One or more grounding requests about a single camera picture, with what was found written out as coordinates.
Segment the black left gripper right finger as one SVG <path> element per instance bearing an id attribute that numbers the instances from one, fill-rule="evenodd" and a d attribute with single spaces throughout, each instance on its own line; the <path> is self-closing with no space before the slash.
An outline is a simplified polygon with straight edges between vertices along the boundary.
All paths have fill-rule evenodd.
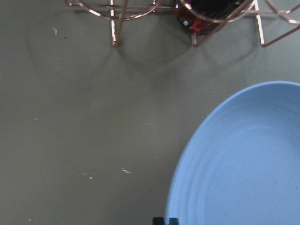
<path id="1" fill-rule="evenodd" d="M 168 225 L 179 225 L 179 220 L 177 218 L 169 218 Z"/>

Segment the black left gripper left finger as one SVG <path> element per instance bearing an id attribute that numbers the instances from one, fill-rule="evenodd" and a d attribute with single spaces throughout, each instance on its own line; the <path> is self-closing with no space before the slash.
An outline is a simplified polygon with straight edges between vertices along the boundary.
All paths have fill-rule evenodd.
<path id="1" fill-rule="evenodd" d="M 153 225 L 165 225 L 165 221 L 163 217 L 154 217 L 152 219 L 152 224 Z"/>

